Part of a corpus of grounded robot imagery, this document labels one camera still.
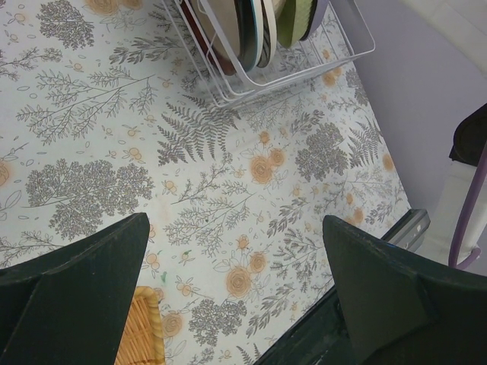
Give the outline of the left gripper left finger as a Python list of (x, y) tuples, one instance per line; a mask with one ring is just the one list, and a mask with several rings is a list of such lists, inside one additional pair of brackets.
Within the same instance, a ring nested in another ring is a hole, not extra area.
[(3, 364), (113, 364), (148, 243), (145, 213), (1, 270)]

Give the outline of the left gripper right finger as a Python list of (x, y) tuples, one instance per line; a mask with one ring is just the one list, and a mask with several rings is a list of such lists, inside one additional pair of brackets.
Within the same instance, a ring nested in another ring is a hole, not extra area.
[(484, 364), (486, 278), (323, 219), (323, 241), (360, 364)]

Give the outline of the green square bowl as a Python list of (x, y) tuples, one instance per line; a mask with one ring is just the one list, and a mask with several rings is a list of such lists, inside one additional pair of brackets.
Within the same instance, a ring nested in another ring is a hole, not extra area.
[(310, 19), (316, 8), (313, 0), (286, 0), (277, 19), (278, 42), (290, 49), (307, 32)]

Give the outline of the watermelon pattern plate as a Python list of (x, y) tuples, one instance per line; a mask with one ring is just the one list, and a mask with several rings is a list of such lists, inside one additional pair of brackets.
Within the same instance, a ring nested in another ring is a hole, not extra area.
[(244, 71), (252, 71), (263, 50), (263, 6), (255, 0), (236, 0), (234, 4), (240, 39), (238, 60)]

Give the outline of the blue striped plate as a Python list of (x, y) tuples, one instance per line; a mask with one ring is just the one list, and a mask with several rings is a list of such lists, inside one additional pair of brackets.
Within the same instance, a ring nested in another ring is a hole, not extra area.
[(263, 7), (263, 47), (257, 66), (265, 68), (275, 55), (278, 32), (273, 1), (263, 0), (261, 5)]

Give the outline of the beige square bowl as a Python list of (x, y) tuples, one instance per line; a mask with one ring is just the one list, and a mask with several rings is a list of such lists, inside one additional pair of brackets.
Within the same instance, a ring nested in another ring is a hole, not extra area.
[(272, 0), (275, 17), (279, 18), (285, 6), (286, 0)]

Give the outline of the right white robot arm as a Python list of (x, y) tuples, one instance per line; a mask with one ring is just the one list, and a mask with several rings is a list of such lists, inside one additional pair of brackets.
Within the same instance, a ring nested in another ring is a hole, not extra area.
[(457, 126), (449, 158), (440, 201), (416, 253), (465, 269), (480, 256), (486, 228), (486, 106)]

